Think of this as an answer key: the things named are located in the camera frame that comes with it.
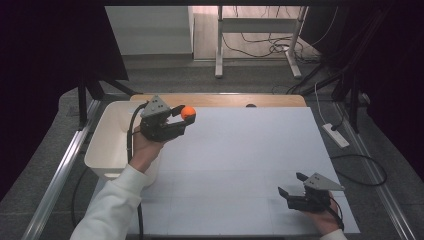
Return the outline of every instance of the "white bin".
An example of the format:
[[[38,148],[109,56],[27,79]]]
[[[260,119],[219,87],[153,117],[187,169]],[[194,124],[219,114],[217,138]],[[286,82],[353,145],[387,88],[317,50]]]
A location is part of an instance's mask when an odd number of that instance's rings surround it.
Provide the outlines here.
[[[127,130],[135,109],[145,101],[118,101],[109,104],[94,131],[85,155],[85,164],[100,178],[113,180],[117,178],[128,163]],[[134,121],[134,127],[140,124],[140,110]],[[161,154],[153,161],[146,175],[149,181],[155,181]]]

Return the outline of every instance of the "white cloth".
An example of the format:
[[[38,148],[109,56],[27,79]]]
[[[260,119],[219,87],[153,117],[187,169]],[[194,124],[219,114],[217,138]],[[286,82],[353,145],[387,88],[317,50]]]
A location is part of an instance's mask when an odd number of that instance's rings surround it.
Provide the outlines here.
[[[331,232],[327,235],[324,235],[320,240],[347,240],[341,229]]]
[[[71,239],[125,239],[147,179],[146,175],[127,165],[121,175],[106,182],[93,199]]]

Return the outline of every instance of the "orange ball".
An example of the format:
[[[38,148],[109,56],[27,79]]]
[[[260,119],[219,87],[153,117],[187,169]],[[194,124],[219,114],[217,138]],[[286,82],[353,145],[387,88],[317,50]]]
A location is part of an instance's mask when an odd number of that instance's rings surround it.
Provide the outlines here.
[[[194,110],[194,108],[190,107],[190,106],[185,106],[182,110],[181,110],[181,117],[182,119],[186,119],[186,117],[188,116],[192,116],[196,114],[196,110]]]

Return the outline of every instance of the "black curtain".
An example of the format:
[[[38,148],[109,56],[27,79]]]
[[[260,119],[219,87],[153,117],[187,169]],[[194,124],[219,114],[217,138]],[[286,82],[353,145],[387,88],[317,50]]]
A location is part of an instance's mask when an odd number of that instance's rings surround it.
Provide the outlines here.
[[[358,76],[368,114],[424,179],[424,5],[396,1],[364,54]]]
[[[95,73],[128,76],[104,7],[69,0],[0,5],[3,198],[50,128],[63,93],[83,77],[101,80]]]

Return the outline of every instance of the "white table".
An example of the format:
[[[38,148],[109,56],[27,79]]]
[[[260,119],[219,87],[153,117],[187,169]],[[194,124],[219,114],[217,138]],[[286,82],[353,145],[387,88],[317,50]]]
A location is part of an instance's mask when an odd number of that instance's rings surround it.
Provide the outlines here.
[[[318,234],[288,209],[280,186],[301,195],[296,172],[339,182],[307,107],[196,108],[185,135],[167,143],[156,181],[142,191],[144,231],[161,236]],[[95,193],[104,185],[99,180]],[[343,192],[345,232],[358,233]],[[138,233],[137,214],[129,233]]]

